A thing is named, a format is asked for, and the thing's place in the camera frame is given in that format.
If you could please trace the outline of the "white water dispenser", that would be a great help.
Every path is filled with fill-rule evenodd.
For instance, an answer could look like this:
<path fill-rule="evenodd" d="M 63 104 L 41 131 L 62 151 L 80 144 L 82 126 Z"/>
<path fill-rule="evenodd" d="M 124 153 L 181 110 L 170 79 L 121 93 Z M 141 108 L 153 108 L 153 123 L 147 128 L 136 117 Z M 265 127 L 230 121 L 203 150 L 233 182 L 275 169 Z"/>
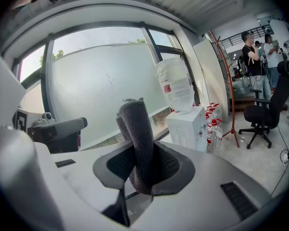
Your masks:
<path fill-rule="evenodd" d="M 173 144 L 206 152 L 207 131 L 203 106 L 194 106 L 186 114 L 172 112 L 166 117 L 165 121 Z"/>

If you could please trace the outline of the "cluster of red-capped water bottles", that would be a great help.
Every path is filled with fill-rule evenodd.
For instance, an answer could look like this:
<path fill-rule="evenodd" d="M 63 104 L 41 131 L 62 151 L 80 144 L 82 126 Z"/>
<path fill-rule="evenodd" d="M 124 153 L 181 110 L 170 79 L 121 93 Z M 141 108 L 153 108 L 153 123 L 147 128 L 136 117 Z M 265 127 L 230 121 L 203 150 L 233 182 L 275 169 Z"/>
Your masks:
<path fill-rule="evenodd" d="M 205 112 L 207 132 L 207 153 L 219 150 L 223 137 L 222 109 L 218 103 L 210 103 Z"/>

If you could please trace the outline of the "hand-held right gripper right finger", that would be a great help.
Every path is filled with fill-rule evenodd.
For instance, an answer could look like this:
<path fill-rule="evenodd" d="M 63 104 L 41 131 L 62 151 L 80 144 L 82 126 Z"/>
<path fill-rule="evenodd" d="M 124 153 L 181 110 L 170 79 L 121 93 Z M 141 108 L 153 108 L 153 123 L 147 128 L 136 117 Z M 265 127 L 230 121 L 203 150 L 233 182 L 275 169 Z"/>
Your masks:
<path fill-rule="evenodd" d="M 193 179 L 178 194 L 154 197 L 131 225 L 136 231 L 220 231 L 242 221 L 222 185 L 234 183 L 257 209 L 270 193 L 257 181 L 223 158 L 163 142 L 187 156 L 195 166 Z"/>

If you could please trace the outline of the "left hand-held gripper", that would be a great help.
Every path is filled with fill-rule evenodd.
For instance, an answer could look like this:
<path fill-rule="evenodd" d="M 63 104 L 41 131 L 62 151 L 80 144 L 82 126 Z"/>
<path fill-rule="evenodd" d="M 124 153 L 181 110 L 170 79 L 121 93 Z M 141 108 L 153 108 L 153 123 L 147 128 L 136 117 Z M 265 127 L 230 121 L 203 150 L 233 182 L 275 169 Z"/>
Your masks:
<path fill-rule="evenodd" d="M 86 118 L 57 122 L 49 112 L 40 114 L 17 108 L 13 116 L 15 129 L 24 131 L 34 142 L 45 144 L 50 153 L 76 152 L 81 146 L 81 130 Z"/>

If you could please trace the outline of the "grey cloth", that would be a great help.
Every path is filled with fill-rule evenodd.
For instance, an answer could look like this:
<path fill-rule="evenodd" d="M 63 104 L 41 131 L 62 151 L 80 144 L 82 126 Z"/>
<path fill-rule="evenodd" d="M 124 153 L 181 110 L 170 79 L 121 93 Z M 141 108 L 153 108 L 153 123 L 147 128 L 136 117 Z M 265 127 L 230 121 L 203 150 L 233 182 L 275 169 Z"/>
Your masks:
<path fill-rule="evenodd" d="M 116 122 L 126 141 L 134 146 L 135 166 L 129 179 L 139 193 L 150 195 L 155 182 L 154 137 L 144 99 L 123 99 Z"/>

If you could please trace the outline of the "black metal railing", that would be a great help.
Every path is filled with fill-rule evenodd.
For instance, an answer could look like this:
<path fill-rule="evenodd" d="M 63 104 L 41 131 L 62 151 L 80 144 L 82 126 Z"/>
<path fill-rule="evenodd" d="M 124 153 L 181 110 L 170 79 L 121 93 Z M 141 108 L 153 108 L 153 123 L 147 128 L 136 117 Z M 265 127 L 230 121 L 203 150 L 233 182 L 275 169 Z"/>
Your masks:
<path fill-rule="evenodd" d="M 247 32 L 252 34 L 256 39 L 260 39 L 261 37 L 264 37 L 265 34 L 270 34 L 270 35 L 274 34 L 270 25 L 264 25 L 264 26 L 252 28 L 252 29 L 247 30 Z M 239 43 L 244 42 L 241 34 L 242 33 L 239 33 L 239 34 L 223 39 L 221 41 L 223 46 L 225 48 L 228 48 L 228 47 L 235 46 Z"/>

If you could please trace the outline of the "white leaning board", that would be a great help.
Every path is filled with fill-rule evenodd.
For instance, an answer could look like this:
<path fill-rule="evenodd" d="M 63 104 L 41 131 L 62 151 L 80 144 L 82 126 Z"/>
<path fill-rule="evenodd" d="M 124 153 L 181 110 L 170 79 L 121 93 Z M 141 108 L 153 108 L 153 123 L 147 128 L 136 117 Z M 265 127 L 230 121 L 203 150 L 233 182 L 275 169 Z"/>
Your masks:
<path fill-rule="evenodd" d="M 201 85 L 201 104 L 205 107 L 217 103 L 222 110 L 222 121 L 228 121 L 228 98 L 222 68 L 209 39 L 193 47 L 197 56 L 204 84 Z"/>

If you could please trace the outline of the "orange coat rack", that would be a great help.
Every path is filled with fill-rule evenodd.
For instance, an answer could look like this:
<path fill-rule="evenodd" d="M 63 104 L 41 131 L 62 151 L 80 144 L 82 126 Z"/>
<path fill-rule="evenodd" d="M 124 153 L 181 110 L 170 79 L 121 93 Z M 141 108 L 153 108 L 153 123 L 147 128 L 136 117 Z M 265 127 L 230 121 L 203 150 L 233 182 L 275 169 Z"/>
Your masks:
<path fill-rule="evenodd" d="M 225 137 L 226 135 L 228 135 L 229 133 L 233 134 L 234 135 L 234 138 L 236 140 L 236 144 L 237 144 L 237 147 L 239 148 L 239 141 L 238 141 L 238 138 L 237 138 L 237 135 L 236 135 L 236 131 L 235 131 L 235 100 L 234 100 L 234 89 L 233 89 L 233 82 L 232 82 L 232 77 L 230 75 L 230 72 L 229 72 L 229 68 L 232 66 L 232 64 L 228 64 L 227 61 L 226 61 L 226 57 L 223 53 L 223 50 L 220 46 L 220 37 L 216 38 L 215 35 L 213 34 L 213 32 L 211 30 L 209 30 L 209 34 L 212 36 L 212 38 L 214 39 L 215 41 L 215 44 L 216 44 L 216 47 L 219 51 L 220 54 L 218 54 L 217 56 L 220 56 L 223 60 L 223 63 L 225 65 L 225 69 L 226 69 L 226 74 L 227 74 L 227 77 L 228 77 L 228 81 L 225 81 L 225 84 L 228 85 L 228 87 L 230 88 L 230 94 L 231 94 L 231 107 L 232 107 L 232 125 L 231 125 L 231 130 L 227 133 L 225 133 L 223 135 L 223 137 Z"/>

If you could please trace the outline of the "black office chair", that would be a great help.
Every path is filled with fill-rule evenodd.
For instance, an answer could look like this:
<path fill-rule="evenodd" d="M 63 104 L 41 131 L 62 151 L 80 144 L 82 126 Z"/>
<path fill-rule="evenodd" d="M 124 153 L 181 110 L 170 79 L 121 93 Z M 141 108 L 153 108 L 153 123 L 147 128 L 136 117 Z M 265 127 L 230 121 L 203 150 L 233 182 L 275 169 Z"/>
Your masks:
<path fill-rule="evenodd" d="M 270 130 L 276 128 L 279 123 L 280 113 L 289 97 L 289 61 L 280 62 L 277 66 L 279 78 L 275 92 L 269 100 L 255 98 L 253 105 L 247 105 L 244 110 L 244 118 L 253 124 L 252 128 L 240 129 L 243 132 L 252 132 L 253 137 L 247 145 L 250 148 L 256 136 L 261 136 L 271 148 L 272 142 L 267 138 Z"/>

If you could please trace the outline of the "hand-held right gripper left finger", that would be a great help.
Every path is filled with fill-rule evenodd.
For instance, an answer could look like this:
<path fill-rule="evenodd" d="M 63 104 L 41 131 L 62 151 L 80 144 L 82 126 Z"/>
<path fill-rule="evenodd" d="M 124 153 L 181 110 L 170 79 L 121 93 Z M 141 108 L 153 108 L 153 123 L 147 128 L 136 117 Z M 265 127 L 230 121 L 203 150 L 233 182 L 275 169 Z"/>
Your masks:
<path fill-rule="evenodd" d="M 132 145 L 131 141 L 124 141 L 95 149 L 52 154 L 51 157 L 56 163 L 68 159 L 74 161 L 73 164 L 59 168 L 63 178 L 85 203 L 96 211 L 103 212 L 107 207 L 117 202 L 120 194 L 123 194 L 123 201 L 125 201 L 125 187 L 122 191 L 105 187 L 94 174 L 93 164 L 101 156 L 130 145 Z"/>

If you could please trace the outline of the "plastic-wrapped clear water jug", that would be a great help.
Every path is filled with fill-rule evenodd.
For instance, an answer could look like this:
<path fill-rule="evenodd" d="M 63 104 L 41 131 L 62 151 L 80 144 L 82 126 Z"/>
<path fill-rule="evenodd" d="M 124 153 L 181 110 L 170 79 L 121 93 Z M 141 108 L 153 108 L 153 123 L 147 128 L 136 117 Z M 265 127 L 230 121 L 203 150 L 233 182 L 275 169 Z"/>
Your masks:
<path fill-rule="evenodd" d="M 192 110 L 195 92 L 187 67 L 181 58 L 169 58 L 156 65 L 156 77 L 169 107 L 181 113 Z"/>

